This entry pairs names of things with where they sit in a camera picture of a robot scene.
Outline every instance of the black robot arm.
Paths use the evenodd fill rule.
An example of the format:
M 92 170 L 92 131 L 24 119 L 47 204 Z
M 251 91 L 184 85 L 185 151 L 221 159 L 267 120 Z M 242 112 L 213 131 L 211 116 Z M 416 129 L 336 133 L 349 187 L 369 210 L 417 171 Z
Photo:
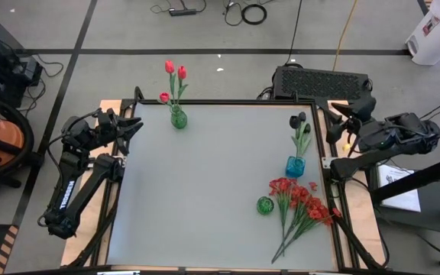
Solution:
M 98 119 L 94 129 L 84 120 L 88 116 Z M 125 142 L 130 141 L 142 126 L 140 118 L 122 118 L 112 109 L 106 113 L 98 109 L 80 118 L 70 118 L 62 129 L 63 152 L 58 163 L 60 178 L 47 210 L 38 221 L 39 225 L 48 227 L 51 235 L 63 239 L 73 236 L 83 209 L 102 181 L 108 179 L 120 183 L 123 177 L 121 159 L 100 154 L 94 162 L 92 175 L 69 204 L 76 181 L 90 163 L 89 152 L 115 141 L 118 149 L 127 155 Z

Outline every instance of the black tulip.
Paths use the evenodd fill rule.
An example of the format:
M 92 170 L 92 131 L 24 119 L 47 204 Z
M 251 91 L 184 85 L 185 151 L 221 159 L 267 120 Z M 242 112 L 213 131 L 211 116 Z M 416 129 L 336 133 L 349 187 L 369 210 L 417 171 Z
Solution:
M 296 115 L 292 115 L 290 118 L 290 127 L 293 129 L 298 129 L 298 127 L 302 124 L 302 122 L 299 120 L 299 117 Z
M 306 120 L 306 114 L 305 114 L 305 112 L 300 112 L 300 113 L 298 114 L 298 118 L 299 118 L 300 121 L 304 122 L 304 121 Z
M 312 130 L 312 128 L 310 127 L 310 124 L 307 124 L 307 125 L 305 126 L 305 129 L 303 130 L 303 133 L 307 134 L 307 133 L 309 133 L 311 130 Z

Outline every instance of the wooden board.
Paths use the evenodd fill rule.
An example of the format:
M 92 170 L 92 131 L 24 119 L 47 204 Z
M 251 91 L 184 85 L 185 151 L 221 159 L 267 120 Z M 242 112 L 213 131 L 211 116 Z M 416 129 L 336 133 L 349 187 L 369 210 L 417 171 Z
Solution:
M 100 107 L 103 110 L 108 108 L 113 108 L 115 113 L 118 114 L 120 112 L 121 100 L 102 100 Z M 323 112 L 319 110 L 319 120 L 321 126 L 321 133 L 325 139 L 326 127 L 324 123 Z M 347 140 L 347 133 L 342 135 L 341 140 L 336 144 L 338 155 L 340 157 L 347 156 L 347 151 L 343 150 L 343 146 L 345 145 L 345 141 Z M 327 143 L 324 142 L 325 154 L 330 156 L 330 148 Z M 92 157 L 96 157 L 102 153 L 111 153 L 112 146 L 101 147 L 91 152 Z M 86 172 L 82 175 L 81 185 L 86 182 L 89 178 L 91 172 Z M 359 179 L 366 183 L 366 179 L 363 172 L 357 172 L 354 175 L 354 178 Z M 104 194 L 104 184 L 99 187 L 96 194 L 92 197 L 88 206 L 82 212 L 81 215 L 81 224 L 78 227 L 75 238 L 69 238 L 66 241 L 66 247 L 64 249 L 61 265 L 69 264 L 79 255 L 81 250 L 88 244 L 91 237 L 95 234 L 99 212 L 101 209 L 103 194 Z M 115 199 L 116 188 L 113 189 L 111 195 L 111 202 L 109 203 L 109 207 L 112 206 L 113 201 Z M 374 259 L 383 263 L 385 261 L 383 248 L 381 246 L 381 240 L 378 233 L 378 227 L 376 223 L 376 218 L 374 215 L 374 210 L 372 207 L 370 195 L 366 189 L 362 186 L 359 186 L 357 183 L 353 183 L 351 181 L 346 184 L 346 197 L 348 201 L 348 208 L 351 216 L 351 223 L 353 226 L 353 231 L 360 239 L 361 243 L 366 247 L 369 253 L 373 255 Z M 98 265 L 105 264 L 106 257 L 108 253 L 108 245 L 110 240 L 110 228 L 107 230 L 105 235 L 102 238 L 102 242 L 100 245 L 100 257 L 98 260 Z M 339 230 L 341 236 L 341 245 L 342 252 L 344 255 L 345 266 L 351 266 L 351 258 L 348 249 L 348 241 L 345 237 L 342 230 Z M 360 261 L 361 267 L 364 267 L 364 263 Z M 150 267 L 150 266 L 118 266 L 115 269 L 126 269 L 126 270 L 177 270 L 177 267 Z

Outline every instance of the yellow cable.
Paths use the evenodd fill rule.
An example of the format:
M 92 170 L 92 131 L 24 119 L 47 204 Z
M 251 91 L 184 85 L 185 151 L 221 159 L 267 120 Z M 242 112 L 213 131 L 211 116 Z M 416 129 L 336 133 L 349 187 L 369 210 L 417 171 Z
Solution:
M 357 3 L 358 0 L 354 0 L 354 4 L 352 4 L 351 13 L 349 14 L 348 20 L 345 22 L 344 30 L 342 31 L 341 38 L 339 39 L 339 45 L 337 46 L 337 51 L 335 52 L 335 60 L 334 60 L 334 66 L 332 67 L 332 72 L 335 71 L 335 65 L 337 65 L 337 58 L 339 57 L 339 51 L 341 50 L 342 40 L 344 39 L 345 31 L 348 29 L 349 22 L 351 21 L 352 14 L 354 13 L 354 8 L 356 8 Z

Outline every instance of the blue glass vase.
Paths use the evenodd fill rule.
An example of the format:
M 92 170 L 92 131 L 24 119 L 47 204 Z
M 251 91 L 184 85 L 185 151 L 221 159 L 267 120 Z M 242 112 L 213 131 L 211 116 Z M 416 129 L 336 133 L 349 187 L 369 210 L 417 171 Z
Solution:
M 286 177 L 299 178 L 305 172 L 305 159 L 302 157 L 288 157 L 286 163 Z

